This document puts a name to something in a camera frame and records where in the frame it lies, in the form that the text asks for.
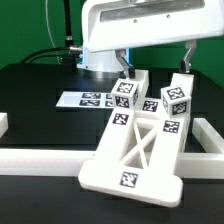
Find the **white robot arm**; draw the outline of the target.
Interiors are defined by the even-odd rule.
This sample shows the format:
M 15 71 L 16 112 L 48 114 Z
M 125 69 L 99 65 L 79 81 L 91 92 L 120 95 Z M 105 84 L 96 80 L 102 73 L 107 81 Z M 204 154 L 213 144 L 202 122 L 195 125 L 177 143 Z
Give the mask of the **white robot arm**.
M 224 34 L 224 0 L 87 0 L 82 8 L 83 68 L 123 72 L 130 48 L 185 42 L 190 71 L 196 41 Z

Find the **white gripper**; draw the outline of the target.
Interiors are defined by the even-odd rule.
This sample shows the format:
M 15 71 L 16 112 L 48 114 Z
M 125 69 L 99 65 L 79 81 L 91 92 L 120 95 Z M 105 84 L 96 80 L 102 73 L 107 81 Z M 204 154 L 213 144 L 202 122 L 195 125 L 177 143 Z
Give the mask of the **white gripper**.
M 195 40 L 224 34 L 224 0 L 87 0 L 82 31 L 89 51 L 116 50 L 129 79 L 135 69 L 118 49 L 187 41 L 179 72 L 189 74 Z

